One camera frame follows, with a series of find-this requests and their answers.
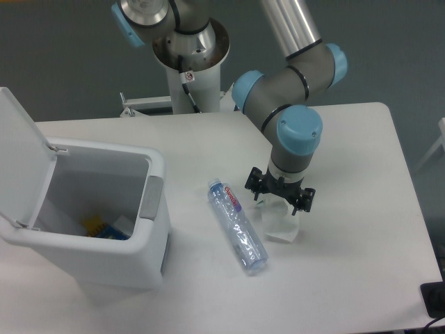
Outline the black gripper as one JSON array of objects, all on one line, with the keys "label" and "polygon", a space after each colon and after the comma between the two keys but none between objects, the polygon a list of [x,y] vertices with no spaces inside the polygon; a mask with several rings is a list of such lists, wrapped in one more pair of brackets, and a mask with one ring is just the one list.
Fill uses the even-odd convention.
[{"label": "black gripper", "polygon": [[292,215],[297,212],[310,212],[316,193],[313,188],[301,188],[304,177],[297,174],[284,175],[272,173],[270,169],[263,174],[260,169],[253,167],[248,175],[245,188],[254,194],[254,200],[258,200],[261,194],[273,194],[285,199],[293,205]]}]

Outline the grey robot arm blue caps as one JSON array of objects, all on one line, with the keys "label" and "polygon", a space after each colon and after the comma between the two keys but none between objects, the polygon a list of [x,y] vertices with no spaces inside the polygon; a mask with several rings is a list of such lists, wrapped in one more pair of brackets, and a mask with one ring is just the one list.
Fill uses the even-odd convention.
[{"label": "grey robot arm blue caps", "polygon": [[[309,212],[315,191],[302,180],[321,139],[323,123],[306,101],[342,80],[343,51],[327,44],[304,1],[262,1],[286,67],[274,75],[251,70],[232,87],[236,107],[272,146],[266,172],[253,168],[245,186],[271,193],[295,211]],[[128,43],[151,45],[165,68],[174,113],[221,109],[220,65],[229,53],[224,26],[208,1],[116,1],[111,12]]]}]

